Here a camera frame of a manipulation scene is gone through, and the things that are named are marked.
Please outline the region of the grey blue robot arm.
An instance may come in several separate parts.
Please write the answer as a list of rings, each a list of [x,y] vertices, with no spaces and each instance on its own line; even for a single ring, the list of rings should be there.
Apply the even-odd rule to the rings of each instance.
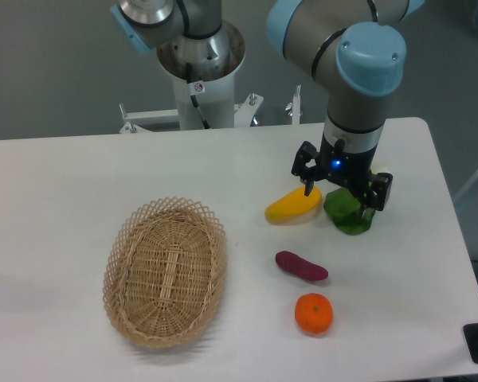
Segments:
[[[292,165],[307,191],[326,180],[347,189],[359,214],[381,211],[392,176],[370,166],[392,95],[402,80],[406,43],[393,23],[418,1],[278,1],[266,33],[272,47],[329,95],[319,146],[301,145]],[[179,93],[183,130],[230,127],[231,84],[244,60],[241,36],[219,1],[118,1],[112,18],[137,53],[156,51]]]

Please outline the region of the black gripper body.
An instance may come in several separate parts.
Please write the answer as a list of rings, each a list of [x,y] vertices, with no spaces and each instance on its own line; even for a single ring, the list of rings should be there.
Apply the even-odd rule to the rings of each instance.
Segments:
[[[340,146],[336,152],[335,144],[323,135],[319,156],[315,160],[314,181],[326,180],[340,185],[349,189],[355,197],[374,195],[370,166],[376,149],[377,146],[373,146],[367,151],[351,153],[346,151],[345,146]]]

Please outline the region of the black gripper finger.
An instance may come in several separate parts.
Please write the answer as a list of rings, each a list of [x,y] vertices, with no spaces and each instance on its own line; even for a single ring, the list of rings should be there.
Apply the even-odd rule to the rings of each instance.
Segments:
[[[304,184],[305,197],[310,196],[316,181],[323,180],[319,159],[320,152],[309,141],[304,141],[296,152],[291,173]]]
[[[393,175],[387,172],[374,173],[369,170],[360,183],[356,199],[360,204],[358,218],[363,220],[367,214],[383,211],[390,198]]]

